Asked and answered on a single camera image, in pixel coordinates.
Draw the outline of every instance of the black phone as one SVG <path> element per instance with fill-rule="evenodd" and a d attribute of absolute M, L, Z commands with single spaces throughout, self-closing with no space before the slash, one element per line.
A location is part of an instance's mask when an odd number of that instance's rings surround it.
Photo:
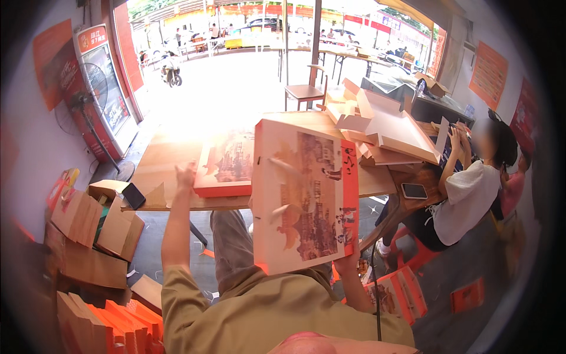
<path fill-rule="evenodd" d="M 133 183 L 122 190 L 122 195 L 134 210 L 138 210 L 145 203 L 145 197 Z"/>
<path fill-rule="evenodd" d="M 403 196 L 407 199 L 427 199 L 425 186 L 415 185 L 410 183 L 401 183 L 403 189 Z"/>

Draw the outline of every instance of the refrigerator glass door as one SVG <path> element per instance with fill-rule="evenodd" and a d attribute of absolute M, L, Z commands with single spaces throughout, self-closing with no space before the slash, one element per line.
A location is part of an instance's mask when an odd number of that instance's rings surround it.
<path fill-rule="evenodd" d="M 102 115 L 104 120 L 108 123 L 112 134 L 116 136 L 118 131 L 130 118 L 130 112 L 126 106 L 126 100 L 122 95 L 118 79 L 112 65 L 112 59 L 107 45 L 88 52 L 83 55 L 85 63 L 93 63 L 97 65 L 106 75 L 106 83 L 108 84 L 108 98 Z"/>

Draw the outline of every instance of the gray pants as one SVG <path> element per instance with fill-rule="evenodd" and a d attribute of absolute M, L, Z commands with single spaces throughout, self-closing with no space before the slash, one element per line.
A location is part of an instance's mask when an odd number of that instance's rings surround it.
<path fill-rule="evenodd" d="M 254 265 L 254 243 L 239 210 L 212 211 L 210 220 L 216 261 L 216 280 L 222 295 L 242 274 L 260 271 Z M 330 281 L 331 262 L 313 267 Z"/>

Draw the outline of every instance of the fan base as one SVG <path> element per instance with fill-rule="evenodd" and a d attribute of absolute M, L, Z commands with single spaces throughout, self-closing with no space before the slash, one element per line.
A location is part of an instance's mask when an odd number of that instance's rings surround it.
<path fill-rule="evenodd" d="M 136 166 L 132 161 L 122 161 L 118 164 L 120 167 L 120 172 L 116 173 L 114 178 L 116 181 L 128 182 L 134 175 Z"/>

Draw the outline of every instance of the pink shirt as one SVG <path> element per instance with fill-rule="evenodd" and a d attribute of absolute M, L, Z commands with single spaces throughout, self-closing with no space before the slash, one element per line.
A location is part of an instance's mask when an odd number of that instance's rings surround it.
<path fill-rule="evenodd" d="M 507 217 L 519 203 L 519 199 L 521 199 L 523 194 L 523 187 L 525 186 L 525 175 L 523 173 L 510 174 L 507 183 L 509 184 L 507 189 L 499 191 L 503 217 Z"/>

